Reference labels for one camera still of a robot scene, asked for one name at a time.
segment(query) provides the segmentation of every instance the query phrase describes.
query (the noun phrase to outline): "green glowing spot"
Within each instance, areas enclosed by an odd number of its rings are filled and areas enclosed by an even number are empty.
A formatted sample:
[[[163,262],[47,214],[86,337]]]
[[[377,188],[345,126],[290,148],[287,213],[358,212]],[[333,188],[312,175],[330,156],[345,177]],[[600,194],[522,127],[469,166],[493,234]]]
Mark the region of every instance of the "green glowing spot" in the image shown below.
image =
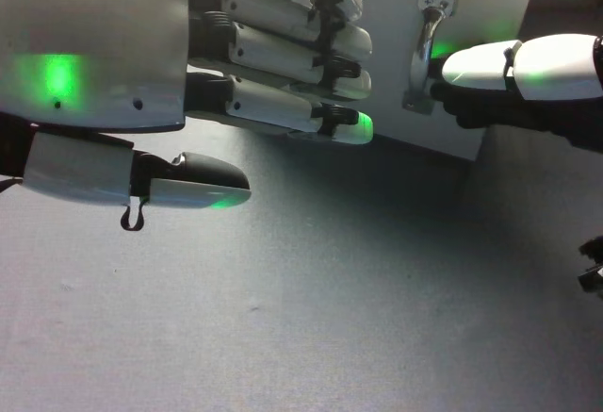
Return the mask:
[[[20,72],[19,86],[33,104],[69,110],[81,108],[84,73],[81,56],[27,55],[17,59],[17,68]]]
[[[437,42],[433,45],[432,58],[440,58],[447,54],[457,52],[459,47],[451,42]]]
[[[241,203],[245,202],[248,198],[249,197],[247,194],[233,193],[231,195],[225,196],[219,202],[214,203],[210,207],[212,209],[225,209],[227,207],[240,205]]]

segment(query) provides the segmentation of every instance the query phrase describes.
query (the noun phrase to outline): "chrome handle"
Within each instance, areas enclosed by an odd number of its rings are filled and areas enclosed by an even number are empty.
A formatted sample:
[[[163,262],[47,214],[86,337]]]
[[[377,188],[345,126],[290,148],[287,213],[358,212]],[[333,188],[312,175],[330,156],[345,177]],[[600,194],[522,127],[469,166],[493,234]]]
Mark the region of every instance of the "chrome handle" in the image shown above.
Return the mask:
[[[454,14],[457,0],[418,0],[423,12],[423,28],[413,52],[408,90],[402,106],[419,113],[432,113],[433,101],[425,93],[425,84],[432,58],[433,39],[437,27]]]

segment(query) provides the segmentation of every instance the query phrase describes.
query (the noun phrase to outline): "silver drawer handle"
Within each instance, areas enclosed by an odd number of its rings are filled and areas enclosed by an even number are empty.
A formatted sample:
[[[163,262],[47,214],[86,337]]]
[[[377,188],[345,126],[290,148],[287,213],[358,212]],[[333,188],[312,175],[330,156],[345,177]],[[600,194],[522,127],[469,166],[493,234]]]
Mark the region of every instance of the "silver drawer handle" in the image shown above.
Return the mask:
[[[427,74],[432,58],[433,39],[437,27],[456,9],[457,0],[418,0],[423,12],[423,28],[413,52],[408,90],[404,93],[402,106],[407,110],[431,114],[433,102],[425,93]]]

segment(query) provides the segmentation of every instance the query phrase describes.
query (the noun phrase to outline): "robotic hand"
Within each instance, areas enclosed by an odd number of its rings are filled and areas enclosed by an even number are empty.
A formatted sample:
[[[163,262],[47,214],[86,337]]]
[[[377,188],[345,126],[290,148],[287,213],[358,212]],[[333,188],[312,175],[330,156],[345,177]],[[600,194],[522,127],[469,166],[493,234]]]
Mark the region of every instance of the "robotic hand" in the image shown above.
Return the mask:
[[[52,11],[40,11],[51,8]],[[66,200],[227,207],[245,174],[173,162],[110,133],[178,130],[186,117],[347,144],[367,115],[329,101],[370,94],[362,0],[0,0],[0,174]]]
[[[547,131],[603,153],[603,38],[554,35],[467,49],[431,65],[431,94],[465,128]],[[603,237],[579,248],[595,265],[579,277],[603,292]]]

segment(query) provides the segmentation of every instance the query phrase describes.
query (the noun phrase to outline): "metal handle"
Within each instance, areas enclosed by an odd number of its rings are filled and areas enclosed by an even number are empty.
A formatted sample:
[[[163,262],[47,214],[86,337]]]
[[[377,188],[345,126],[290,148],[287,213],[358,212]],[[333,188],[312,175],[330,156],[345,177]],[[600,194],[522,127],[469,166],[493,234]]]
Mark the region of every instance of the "metal handle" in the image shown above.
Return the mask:
[[[404,93],[403,107],[419,113],[432,113],[433,102],[425,94],[425,84],[432,58],[433,39],[437,27],[453,15],[457,0],[419,0],[423,12],[423,28],[413,52],[409,87]]]

